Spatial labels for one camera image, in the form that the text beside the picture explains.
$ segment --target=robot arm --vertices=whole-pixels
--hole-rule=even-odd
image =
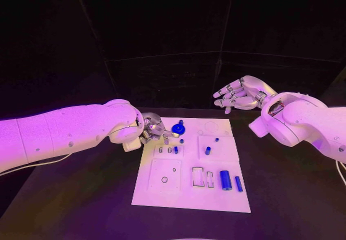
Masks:
[[[73,106],[44,114],[0,121],[0,172],[39,160],[96,147],[106,137],[129,152],[142,142],[159,140],[166,131],[155,113],[140,113],[123,99],[107,104]]]
[[[246,76],[227,85],[214,97],[215,105],[238,109],[261,108],[250,124],[259,137],[269,133],[293,147],[308,141],[332,159],[346,163],[346,107],[328,107],[316,98],[293,92],[277,92],[256,77]]]

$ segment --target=small cylinder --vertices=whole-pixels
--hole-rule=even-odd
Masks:
[[[211,154],[211,151],[212,151],[212,148],[208,146],[208,147],[207,147],[207,150],[205,150],[205,155],[210,155],[210,154]]]
[[[230,171],[224,170],[220,172],[221,177],[221,186],[224,191],[233,190],[231,178],[230,178]]]
[[[238,192],[241,193],[244,191],[244,188],[243,188],[241,178],[238,176],[236,177],[236,182],[237,182]]]

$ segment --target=robotic hand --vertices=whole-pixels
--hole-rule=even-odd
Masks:
[[[261,138],[269,133],[289,147],[308,141],[332,159],[346,163],[346,107],[328,107],[309,95],[277,93],[263,80],[244,76],[215,94],[217,106],[243,110],[261,108],[250,128]]]
[[[106,137],[129,152],[150,140],[179,134],[166,130],[155,113],[140,113],[130,102],[73,106],[0,121],[0,172],[39,160],[96,147]]]

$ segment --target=dark table surface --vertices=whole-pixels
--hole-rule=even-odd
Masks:
[[[248,124],[260,111],[142,109],[162,117],[230,118],[251,213],[132,205],[143,149],[106,139],[39,166],[0,219],[0,239],[346,239],[346,187],[336,162],[290,148]]]

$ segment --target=white board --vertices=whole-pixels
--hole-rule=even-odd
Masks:
[[[132,204],[250,213],[230,120],[163,117],[168,130],[179,120],[184,120],[187,128],[181,138],[171,138],[169,145],[161,139],[145,146]],[[224,170],[231,177],[230,191],[223,190],[220,172]],[[241,179],[243,192],[238,191],[236,176]]]

